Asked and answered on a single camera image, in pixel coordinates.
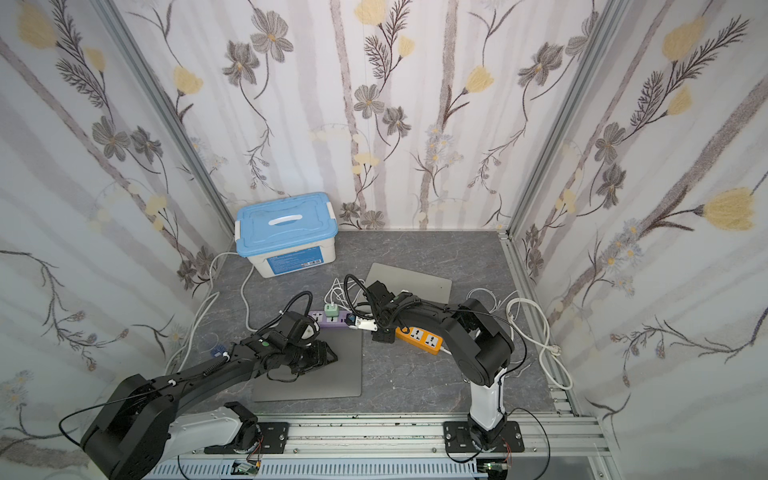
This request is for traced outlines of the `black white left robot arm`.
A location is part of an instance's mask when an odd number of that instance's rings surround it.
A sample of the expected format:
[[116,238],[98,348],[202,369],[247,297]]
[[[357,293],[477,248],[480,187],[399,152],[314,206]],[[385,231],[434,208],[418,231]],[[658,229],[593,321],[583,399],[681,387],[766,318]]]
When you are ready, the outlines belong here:
[[77,441],[63,432],[110,479],[139,479],[161,461],[170,445],[171,424],[197,403],[238,383],[286,366],[296,378],[337,360],[309,316],[292,305],[313,295],[302,291],[283,313],[221,356],[176,374],[125,379],[110,399],[97,404],[96,419]]

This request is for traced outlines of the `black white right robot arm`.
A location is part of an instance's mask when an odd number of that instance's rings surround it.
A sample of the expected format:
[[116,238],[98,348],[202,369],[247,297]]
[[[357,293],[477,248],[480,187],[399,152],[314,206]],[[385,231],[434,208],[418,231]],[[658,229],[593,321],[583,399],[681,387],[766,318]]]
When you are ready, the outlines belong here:
[[347,274],[341,288],[348,303],[352,302],[351,285],[358,287],[364,298],[362,309],[350,304],[351,313],[358,321],[370,323],[367,329],[373,341],[392,343],[399,333],[408,336],[419,329],[447,345],[460,373],[470,383],[466,429],[474,449],[486,453],[500,443],[509,444],[504,435],[508,414],[503,401],[503,386],[515,350],[509,330],[475,299],[440,304],[407,291],[395,295],[380,281],[366,286]]

